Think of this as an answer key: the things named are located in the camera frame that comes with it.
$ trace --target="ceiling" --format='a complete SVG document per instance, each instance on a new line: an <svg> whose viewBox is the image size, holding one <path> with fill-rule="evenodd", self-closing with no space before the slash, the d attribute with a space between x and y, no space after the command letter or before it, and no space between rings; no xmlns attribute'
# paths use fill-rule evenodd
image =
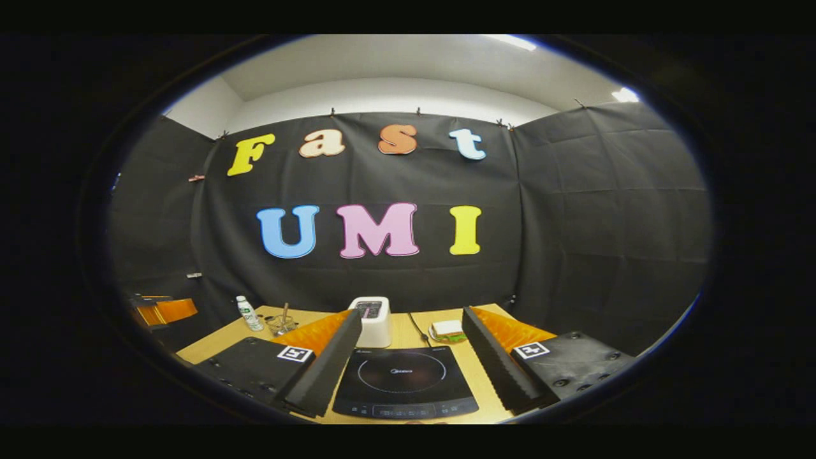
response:
<svg viewBox="0 0 816 459"><path fill-rule="evenodd" d="M562 111L614 102L620 85L541 46L533 51L481 35L313 35L223 75L244 100L354 78L463 82Z"/></svg>

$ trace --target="letter u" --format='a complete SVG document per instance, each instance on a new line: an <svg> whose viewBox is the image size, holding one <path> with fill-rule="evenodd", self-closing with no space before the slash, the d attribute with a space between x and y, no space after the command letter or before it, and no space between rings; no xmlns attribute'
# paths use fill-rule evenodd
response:
<svg viewBox="0 0 816 459"><path fill-rule="evenodd" d="M300 242L290 245L283 242L281 218L286 211L280 208L264 209L258 212L260 233L267 252L278 258L300 258L314 250L316 242L314 231L314 216L320 211L318 206L298 206L292 209L292 214L298 217L300 228Z"/></svg>

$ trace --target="wooden table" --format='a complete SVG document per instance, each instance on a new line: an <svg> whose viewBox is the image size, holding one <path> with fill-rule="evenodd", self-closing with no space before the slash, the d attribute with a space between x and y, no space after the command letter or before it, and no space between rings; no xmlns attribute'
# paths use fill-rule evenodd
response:
<svg viewBox="0 0 816 459"><path fill-rule="evenodd" d="M501 314L505 317L511 317L507 311L500 308L498 305L481 305L477 308L488 310L496 314ZM280 314L282 308L272 306L260 306L255 309L258 315L264 317ZM289 314L302 327L307 323L322 319L331 313L304 311L304 310L289 310ZM442 320L452 320L462 318L462 309L455 310L439 310L412 313L416 324L425 334L428 334L428 328L431 323ZM392 317L392 343L389 346L391 349L409 349L426 347L427 345L422 341L419 333L416 331L414 324L410 321L408 314L391 314ZM260 332L253 332L246 325L243 318L235 320L235 322L221 328L220 330L205 336L199 341L192 343L178 352L179 357L192 363L200 363L201 361L218 354L220 351L227 349L231 345L248 337L255 336L257 338L271 340L272 333L267 327ZM433 342L434 345L443 345L442 343ZM470 345L469 341L461 341L449 344L456 362L462 369L465 381L467 381L470 390L473 392L473 397L476 399L479 409L476 412L463 414L456 417L443 417L436 420L422 420L425 424L432 424L436 422L446 422L448 424L494 424L501 421L506 421L513 417L513 414L504 409L499 397L496 395L493 385L490 384L490 379L485 373L485 369L481 366L476 352ZM292 416L302 417L310 421L315 421L321 424L405 424L404 420L388 420L388 419L372 419L367 417L352 417L341 415L331 411L331 407L335 402L335 395L337 394L337 386L335 393L331 397L329 407L326 410L324 417L317 417L312 419L303 417L296 413L291 413Z"/></svg>

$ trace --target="white wall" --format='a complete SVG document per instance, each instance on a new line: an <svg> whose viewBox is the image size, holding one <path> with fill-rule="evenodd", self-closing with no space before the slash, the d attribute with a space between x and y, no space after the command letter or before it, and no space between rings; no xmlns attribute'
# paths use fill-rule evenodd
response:
<svg viewBox="0 0 816 459"><path fill-rule="evenodd" d="M360 78L323 82L267 94L241 105L227 131L238 132L288 119L365 112L440 114L519 126L558 110L506 92L470 84L419 78Z"/></svg>
<svg viewBox="0 0 816 459"><path fill-rule="evenodd" d="M165 115L196 132L215 139L244 104L221 77L204 82L165 110Z"/></svg>

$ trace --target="pink letter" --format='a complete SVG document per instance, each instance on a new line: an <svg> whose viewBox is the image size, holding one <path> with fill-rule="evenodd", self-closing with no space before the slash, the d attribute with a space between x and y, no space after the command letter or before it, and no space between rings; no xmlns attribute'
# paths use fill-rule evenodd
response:
<svg viewBox="0 0 816 459"><path fill-rule="evenodd" d="M390 245L385 252L390 256L409 256L419 253L414 244L412 218L416 204L396 203L385 212L383 221L377 225L371 214L360 205L342 206L337 215L343 217L346 247L340 251L343 258L360 258L366 251L360 247L360 238L375 256L379 255L390 236Z"/></svg>

